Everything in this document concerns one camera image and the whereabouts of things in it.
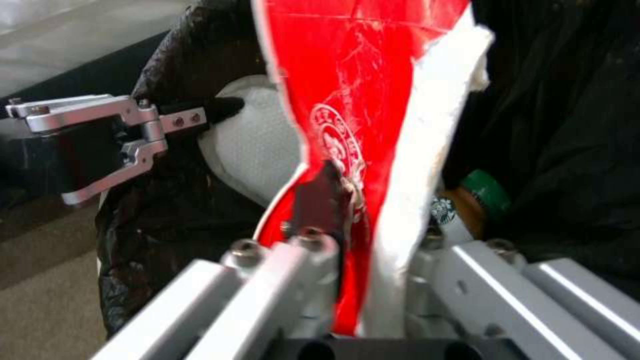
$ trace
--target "green bottle cap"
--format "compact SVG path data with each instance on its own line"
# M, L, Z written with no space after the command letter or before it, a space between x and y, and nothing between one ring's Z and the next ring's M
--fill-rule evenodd
M511 206L509 195L502 186L485 171L476 169L462 180L466 188L485 208L489 220L498 222Z

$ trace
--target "black garbage bag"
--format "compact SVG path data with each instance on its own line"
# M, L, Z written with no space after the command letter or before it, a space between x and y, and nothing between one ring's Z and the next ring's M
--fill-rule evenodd
M204 104L209 122L239 111L215 99L229 82L263 74L249 1L188 8L144 68L132 96L160 109ZM198 131L174 133L153 169L109 191L96 216L100 306L109 336L195 258L219 260L251 237L264 211L209 170Z
M640 3L477 0L495 33L445 166L513 199L491 235L531 260L568 256L640 299Z

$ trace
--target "gray floor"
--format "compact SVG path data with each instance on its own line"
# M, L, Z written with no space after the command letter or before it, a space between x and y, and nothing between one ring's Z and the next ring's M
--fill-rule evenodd
M61 211L0 241L0 359L86 359L103 344L96 210ZM35 222L39 216L12 213ZM3 225L12 217L3 217Z

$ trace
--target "metal bracket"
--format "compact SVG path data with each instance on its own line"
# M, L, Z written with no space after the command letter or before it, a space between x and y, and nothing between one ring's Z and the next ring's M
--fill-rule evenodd
M524 275L621 354L640 356L637 302L570 259L529 265Z
M327 333L337 292L338 248L325 234L313 241L313 247L296 238L291 245L274 245L185 359L260 359L278 334Z
M92 359L181 358L240 285L233 269L195 260Z
M149 171L154 164L154 155L168 149L165 134L207 122L203 108L159 115L156 107L148 101L138 104L129 96L113 97L108 94L35 102L12 99L6 110L11 117L25 119L33 133L47 133L114 116L128 127L141 126L144 138L122 147L122 153L128 155L129 161L121 169L85 188L61 194L68 205L87 201L100 192Z
M533 359L622 359L484 243L436 251L416 269L469 334L507 336Z

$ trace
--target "silver metal arm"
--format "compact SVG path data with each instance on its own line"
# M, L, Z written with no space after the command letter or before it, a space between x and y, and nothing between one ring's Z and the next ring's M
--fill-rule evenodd
M238 241L226 267L197 261L95 358L260 359L278 337L327 334L337 260L322 233L270 250ZM209 275L194 282L195 268ZM409 338L510 339L531 359L638 358L640 306L571 261L522 271L480 241L421 247L407 299Z
M151 170L154 156L168 150L165 134L207 122L203 108L159 115L157 108L148 101L138 104L129 96L113 97L106 94L35 102L13 99L6 110L11 117L25 119L33 133L46 133L113 116L127 127L141 126L143 138L125 143L122 147L122 153L127 155L123 167L82 189L61 194L68 205L85 202Z

